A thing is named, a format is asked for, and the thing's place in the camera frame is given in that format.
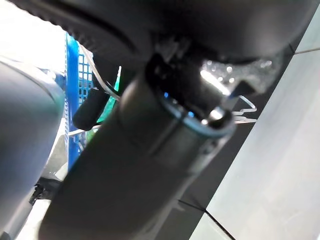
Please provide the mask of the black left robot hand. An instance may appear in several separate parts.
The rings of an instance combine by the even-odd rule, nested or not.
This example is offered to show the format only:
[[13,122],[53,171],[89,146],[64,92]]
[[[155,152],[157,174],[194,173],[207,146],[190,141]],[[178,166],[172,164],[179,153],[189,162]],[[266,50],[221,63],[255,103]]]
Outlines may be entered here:
[[41,240],[153,240],[265,92],[317,0],[16,0],[135,72],[41,223]]

